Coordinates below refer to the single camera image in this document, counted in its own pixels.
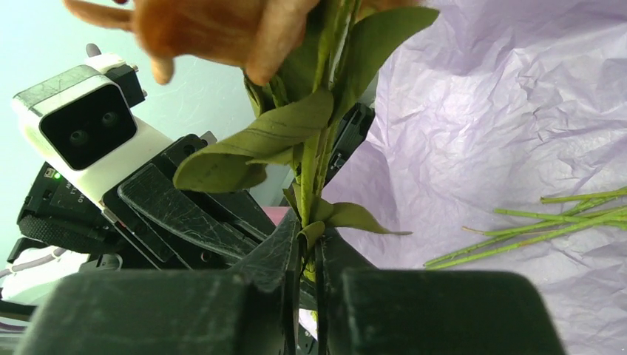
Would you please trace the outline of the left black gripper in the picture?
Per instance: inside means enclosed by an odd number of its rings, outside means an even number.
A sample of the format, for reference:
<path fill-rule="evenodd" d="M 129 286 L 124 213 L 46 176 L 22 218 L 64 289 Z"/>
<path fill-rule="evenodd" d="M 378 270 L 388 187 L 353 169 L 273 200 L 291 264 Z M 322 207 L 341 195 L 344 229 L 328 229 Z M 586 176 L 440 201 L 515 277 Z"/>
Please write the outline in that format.
<path fill-rule="evenodd" d="M 51 165 L 41 167 L 18 214 L 21 236 L 9 263 L 48 246 L 91 258 L 116 254 L 126 268 L 222 269 L 243 259 L 227 270 L 65 277 L 36 309 L 17 354 L 296 353 L 296 215 L 288 212 L 275 229 L 247 191 L 181 192 L 171 182 L 174 167 L 213 138 L 179 138 L 107 192 L 115 222 Z"/>

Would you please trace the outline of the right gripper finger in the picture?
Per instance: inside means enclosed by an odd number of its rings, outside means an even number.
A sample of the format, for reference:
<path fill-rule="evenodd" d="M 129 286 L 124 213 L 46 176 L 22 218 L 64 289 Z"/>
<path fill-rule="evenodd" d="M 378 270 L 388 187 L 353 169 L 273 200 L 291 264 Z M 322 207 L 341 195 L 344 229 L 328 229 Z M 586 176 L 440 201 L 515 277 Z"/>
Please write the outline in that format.
<path fill-rule="evenodd" d="M 375 268 L 330 229 L 316 244 L 323 354 L 563 354 L 537 289 L 508 271 Z"/>

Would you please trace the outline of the pink flower bouquet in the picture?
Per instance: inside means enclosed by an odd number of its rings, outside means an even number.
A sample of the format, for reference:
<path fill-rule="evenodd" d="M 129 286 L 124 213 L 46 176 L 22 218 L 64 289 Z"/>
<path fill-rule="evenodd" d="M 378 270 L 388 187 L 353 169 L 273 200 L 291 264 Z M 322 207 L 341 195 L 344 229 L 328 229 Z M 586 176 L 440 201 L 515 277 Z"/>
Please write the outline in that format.
<path fill-rule="evenodd" d="M 496 214 L 529 218 L 535 222 L 491 231 L 464 227 L 464 231 L 479 234 L 485 237 L 485 240 L 428 260 L 423 267 L 427 270 L 451 268 L 599 227 L 625 231 L 626 204 L 606 207 L 609 203 L 625 198 L 626 187 L 622 187 L 605 192 L 540 198 L 542 204 L 574 204 L 559 214 L 495 209 Z"/>

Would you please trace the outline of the purple wrapping paper sheet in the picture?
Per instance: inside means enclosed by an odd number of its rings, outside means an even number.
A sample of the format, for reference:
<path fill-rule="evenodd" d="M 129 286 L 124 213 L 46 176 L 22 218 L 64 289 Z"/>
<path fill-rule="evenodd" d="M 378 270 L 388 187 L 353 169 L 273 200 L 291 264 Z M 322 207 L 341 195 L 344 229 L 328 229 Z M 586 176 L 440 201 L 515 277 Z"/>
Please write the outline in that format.
<path fill-rule="evenodd" d="M 540 198 L 626 185 L 624 1 L 435 1 L 379 72 L 365 142 L 325 189 L 409 237 L 342 236 L 378 269 L 422 270 L 478 230 L 557 214 Z M 568 354 L 626 352 L 626 232 L 580 231 L 448 271 L 537 289 Z"/>

